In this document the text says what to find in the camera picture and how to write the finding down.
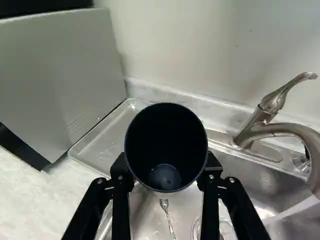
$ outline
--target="countertop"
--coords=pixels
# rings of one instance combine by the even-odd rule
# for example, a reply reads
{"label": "countertop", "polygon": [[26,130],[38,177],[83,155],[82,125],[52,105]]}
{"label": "countertop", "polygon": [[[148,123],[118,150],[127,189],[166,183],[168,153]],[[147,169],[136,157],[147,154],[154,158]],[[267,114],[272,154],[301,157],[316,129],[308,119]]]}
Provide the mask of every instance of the countertop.
{"label": "countertop", "polygon": [[98,177],[66,156],[38,171],[0,147],[0,240],[60,240]]}

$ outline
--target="wall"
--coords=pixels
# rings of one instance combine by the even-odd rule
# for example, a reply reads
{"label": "wall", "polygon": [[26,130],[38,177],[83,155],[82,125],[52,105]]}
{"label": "wall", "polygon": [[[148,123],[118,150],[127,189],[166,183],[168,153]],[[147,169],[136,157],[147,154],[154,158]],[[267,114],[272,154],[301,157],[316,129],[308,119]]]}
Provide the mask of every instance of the wall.
{"label": "wall", "polygon": [[[110,9],[126,76],[255,106],[302,72],[320,74],[317,0],[96,0]],[[283,113],[320,122],[320,79]]]}

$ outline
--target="drain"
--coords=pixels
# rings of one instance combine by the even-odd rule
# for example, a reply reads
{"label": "drain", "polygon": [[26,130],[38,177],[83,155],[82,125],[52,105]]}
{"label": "drain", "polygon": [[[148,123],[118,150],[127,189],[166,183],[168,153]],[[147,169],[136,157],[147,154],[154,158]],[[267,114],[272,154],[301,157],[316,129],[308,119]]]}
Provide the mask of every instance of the drain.
{"label": "drain", "polygon": [[[220,240],[236,240],[234,227],[228,219],[219,219]],[[192,225],[191,240],[200,240],[201,218],[197,217]]]}

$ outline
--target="black plastic cup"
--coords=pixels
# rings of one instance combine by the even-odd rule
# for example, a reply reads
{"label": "black plastic cup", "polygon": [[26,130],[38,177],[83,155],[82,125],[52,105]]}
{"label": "black plastic cup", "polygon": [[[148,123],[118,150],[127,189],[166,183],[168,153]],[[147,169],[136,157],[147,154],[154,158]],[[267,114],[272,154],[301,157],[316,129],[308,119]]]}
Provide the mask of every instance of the black plastic cup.
{"label": "black plastic cup", "polygon": [[157,103],[132,120],[125,135],[124,154],[141,184],[156,192],[177,192],[191,185],[204,170],[207,134],[188,108]]}

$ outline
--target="spoon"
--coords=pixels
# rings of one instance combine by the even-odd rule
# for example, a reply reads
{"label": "spoon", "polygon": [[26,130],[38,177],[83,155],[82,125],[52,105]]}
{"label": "spoon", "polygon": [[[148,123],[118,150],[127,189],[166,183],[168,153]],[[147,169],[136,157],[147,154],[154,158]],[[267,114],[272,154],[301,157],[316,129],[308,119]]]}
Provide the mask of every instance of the spoon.
{"label": "spoon", "polygon": [[171,240],[177,240],[178,238],[176,236],[174,228],[172,227],[170,217],[169,217],[169,212],[168,212],[169,200],[168,199],[159,199],[159,203],[160,203],[161,208],[164,210],[164,212],[166,214],[166,218],[168,219]]}

